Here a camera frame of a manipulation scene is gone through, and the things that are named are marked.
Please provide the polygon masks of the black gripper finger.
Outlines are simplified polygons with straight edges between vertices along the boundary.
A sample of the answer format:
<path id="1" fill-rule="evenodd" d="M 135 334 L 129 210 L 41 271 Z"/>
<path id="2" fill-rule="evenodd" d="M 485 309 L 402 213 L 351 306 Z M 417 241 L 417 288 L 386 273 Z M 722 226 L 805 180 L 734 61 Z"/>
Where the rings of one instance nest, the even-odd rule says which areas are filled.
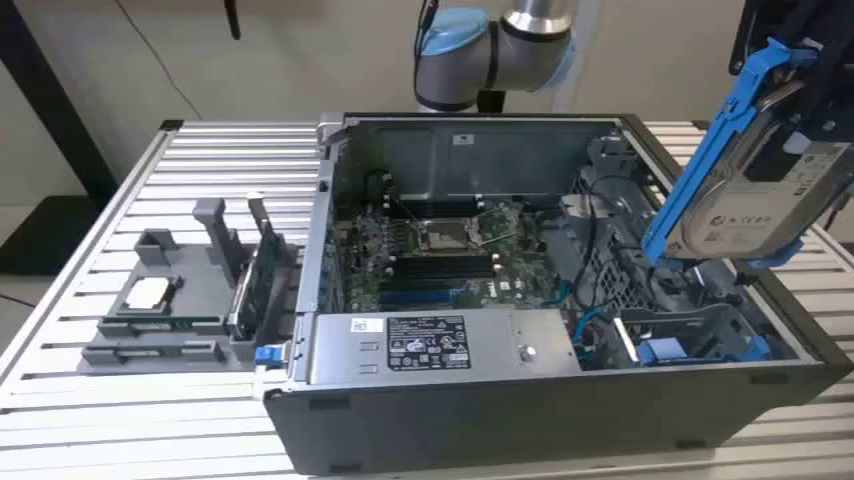
<path id="1" fill-rule="evenodd" d="M 814 47 L 796 49 L 793 62 L 776 75 L 774 89 L 762 98 L 761 117 L 768 121 L 756 155 L 745 169 L 750 182 L 778 182 L 794 167 L 800 155 L 785 144 L 796 133 L 814 134 L 829 117 L 829 70 Z"/>

